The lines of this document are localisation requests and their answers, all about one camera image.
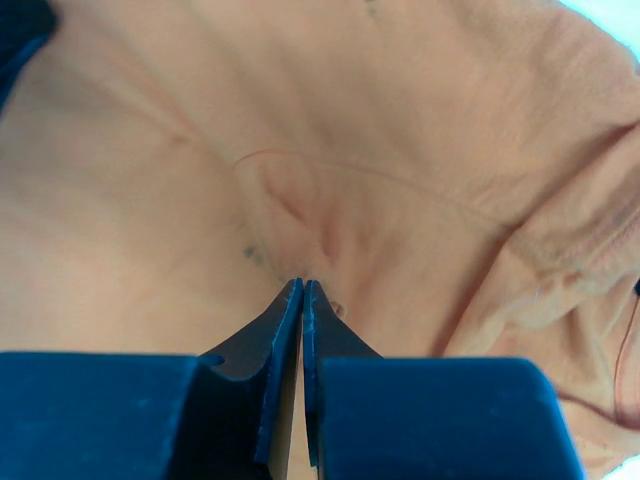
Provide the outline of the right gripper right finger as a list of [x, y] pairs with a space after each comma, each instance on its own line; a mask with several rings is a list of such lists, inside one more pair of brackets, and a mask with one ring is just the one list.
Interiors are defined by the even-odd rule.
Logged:
[[305, 419], [321, 479], [581, 479], [554, 389], [522, 358], [385, 358], [310, 281]]

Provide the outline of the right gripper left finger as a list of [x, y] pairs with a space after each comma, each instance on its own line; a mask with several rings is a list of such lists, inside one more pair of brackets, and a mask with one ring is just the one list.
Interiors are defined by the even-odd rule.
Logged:
[[282, 479], [303, 283], [199, 356], [5, 352], [5, 479]]

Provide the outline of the orange t shirt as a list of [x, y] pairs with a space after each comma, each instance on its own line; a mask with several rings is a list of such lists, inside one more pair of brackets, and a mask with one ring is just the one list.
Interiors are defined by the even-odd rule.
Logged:
[[1, 118], [1, 346], [198, 353], [292, 277], [523, 356], [639, 451], [639, 64], [556, 1], [56, 1]]

